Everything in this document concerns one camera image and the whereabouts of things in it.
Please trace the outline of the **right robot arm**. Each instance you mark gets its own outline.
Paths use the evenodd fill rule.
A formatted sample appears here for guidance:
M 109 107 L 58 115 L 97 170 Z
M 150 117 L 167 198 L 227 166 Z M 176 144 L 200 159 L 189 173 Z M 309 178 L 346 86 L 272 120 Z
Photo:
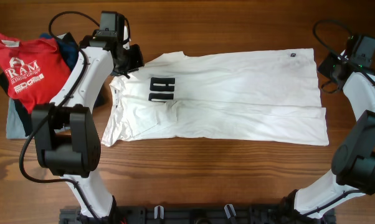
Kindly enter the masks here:
M 345 51 L 332 50 L 318 69 L 348 98 L 356 124 L 337 148 L 331 169 L 286 199 L 292 220 L 319 220 L 348 200 L 375 194 L 375 74 L 369 68 L 374 51 L 374 38 L 352 35 Z

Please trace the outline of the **white t-shirt black print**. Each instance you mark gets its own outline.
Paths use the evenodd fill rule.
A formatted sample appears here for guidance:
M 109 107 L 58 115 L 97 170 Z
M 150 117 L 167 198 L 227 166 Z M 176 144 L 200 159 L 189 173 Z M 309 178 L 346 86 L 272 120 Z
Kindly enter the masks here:
M 329 143 L 313 49 L 167 53 L 110 89 L 108 147 L 174 137 Z

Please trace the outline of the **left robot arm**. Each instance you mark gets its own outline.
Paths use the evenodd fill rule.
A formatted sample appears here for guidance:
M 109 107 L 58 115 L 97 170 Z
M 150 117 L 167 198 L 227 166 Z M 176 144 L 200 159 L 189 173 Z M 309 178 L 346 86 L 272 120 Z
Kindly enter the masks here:
M 128 78 L 144 62 L 139 45 L 130 44 L 124 15 L 103 11 L 97 27 L 79 43 L 76 66 L 64 86 L 49 103 L 34 108 L 33 131 L 23 145 L 19 169 L 32 182 L 65 182 L 80 204 L 75 222 L 118 223 L 115 198 L 97 171 L 101 143 L 92 110 L 107 77 Z M 30 142 L 35 143 L 39 165 L 50 170 L 53 179 L 27 174 L 24 156 Z

